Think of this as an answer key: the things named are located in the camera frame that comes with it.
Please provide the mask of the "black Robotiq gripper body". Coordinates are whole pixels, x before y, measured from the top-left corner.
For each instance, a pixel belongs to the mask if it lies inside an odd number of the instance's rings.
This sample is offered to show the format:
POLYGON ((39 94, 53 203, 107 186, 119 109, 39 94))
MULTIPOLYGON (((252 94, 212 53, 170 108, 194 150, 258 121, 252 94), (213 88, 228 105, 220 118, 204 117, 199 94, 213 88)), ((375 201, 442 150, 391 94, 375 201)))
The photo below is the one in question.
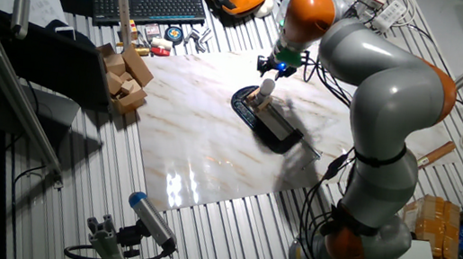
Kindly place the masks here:
POLYGON ((285 61, 279 61, 278 59, 276 59, 276 57, 274 57, 273 55, 270 55, 268 57, 269 61, 268 61, 268 71, 272 71, 272 70, 276 70, 277 71, 277 75, 278 76, 281 76, 282 75, 282 70, 286 67, 286 66, 289 66, 285 61))

